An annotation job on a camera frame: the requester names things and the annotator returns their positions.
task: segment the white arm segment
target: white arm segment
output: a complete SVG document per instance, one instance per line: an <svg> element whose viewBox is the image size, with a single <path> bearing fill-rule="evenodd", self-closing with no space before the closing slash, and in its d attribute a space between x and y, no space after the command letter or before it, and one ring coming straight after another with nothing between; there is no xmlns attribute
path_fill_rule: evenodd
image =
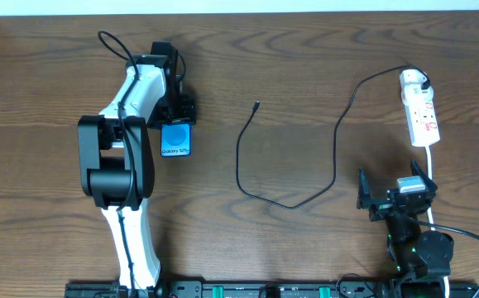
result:
<svg viewBox="0 0 479 298"><path fill-rule="evenodd" d="M138 70L140 71L140 80L125 101L125 115L123 116L143 117L147 122L156 102L165 94L165 75L163 69L154 65L138 65ZM122 100L133 80L134 67L131 66L127 68L125 83L117 92L114 100L99 113L100 115L104 115L105 118L117 119L117 103Z"/></svg>
<svg viewBox="0 0 479 298"><path fill-rule="evenodd" d="M133 263L135 286L142 290L145 290L148 286L156 286L160 274L160 262L156 257L151 241L147 203L148 199L143 199L137 211L132 211L130 207L122 209L125 218L123 223L127 236L127 246ZM116 208L117 206L109 206L108 210L102 209L101 211L113 231L117 259L120 261L120 285L130 289L131 276Z"/></svg>

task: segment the wooden tabletop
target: wooden tabletop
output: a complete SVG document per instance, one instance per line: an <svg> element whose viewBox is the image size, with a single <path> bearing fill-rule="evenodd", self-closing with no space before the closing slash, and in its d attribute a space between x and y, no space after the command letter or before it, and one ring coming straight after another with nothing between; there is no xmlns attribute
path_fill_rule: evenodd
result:
<svg viewBox="0 0 479 298"><path fill-rule="evenodd" d="M83 194L76 124L107 106L124 61L99 29L135 53L169 40L184 55L198 122L188 158L160 157L149 214L167 274L218 280L336 280L387 276L386 225L357 210L362 166L378 194L410 175L412 147L397 74L428 72L442 140L432 146L437 223L479 233L479 12L310 13L108 17L0 17L0 296L61 297L70 280L114 280L119 265L106 220ZM479 282L479 242L453 234L453 281Z"/></svg>

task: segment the green strip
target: green strip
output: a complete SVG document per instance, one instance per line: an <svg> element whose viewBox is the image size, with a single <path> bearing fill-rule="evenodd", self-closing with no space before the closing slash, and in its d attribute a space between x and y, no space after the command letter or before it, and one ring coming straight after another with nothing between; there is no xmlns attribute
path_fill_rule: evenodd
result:
<svg viewBox="0 0 479 298"><path fill-rule="evenodd" d="M328 287L321 287L320 298L331 298L331 289Z"/></svg>
<svg viewBox="0 0 479 298"><path fill-rule="evenodd" d="M212 289L213 298L223 298L224 297L223 292L224 290L222 286L214 286Z"/></svg>

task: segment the white power strip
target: white power strip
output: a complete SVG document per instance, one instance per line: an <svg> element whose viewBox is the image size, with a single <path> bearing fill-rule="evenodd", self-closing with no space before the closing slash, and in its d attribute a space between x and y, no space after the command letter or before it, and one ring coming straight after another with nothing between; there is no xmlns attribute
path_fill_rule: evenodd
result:
<svg viewBox="0 0 479 298"><path fill-rule="evenodd" d="M418 70L405 70L400 75L401 98L405 104L406 120L412 146L426 147L439 141L438 120L434 112L432 87L421 89L427 80Z"/></svg>

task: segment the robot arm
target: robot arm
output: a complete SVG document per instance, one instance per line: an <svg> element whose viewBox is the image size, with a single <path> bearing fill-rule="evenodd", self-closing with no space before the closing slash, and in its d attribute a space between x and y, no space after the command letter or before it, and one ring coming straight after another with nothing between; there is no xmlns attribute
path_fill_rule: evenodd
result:
<svg viewBox="0 0 479 298"><path fill-rule="evenodd" d="M135 58L140 79L130 93L126 94L135 79L135 69L127 63L127 78L114 100L98 116L79 120L79 159L83 191L102 209L113 232L121 268L120 286L132 287L130 256L136 286L147 289L156 287L160 274L147 214L155 180L147 128L190 127L195 124L195 112L194 103L180 93L181 82L176 76L178 52L169 42L154 42L149 55ZM136 187L129 196L129 152L117 116L118 103L124 96L124 124L136 172ZM116 147L123 148L123 156L101 155L101 150ZM126 207L118 213L123 204Z"/></svg>

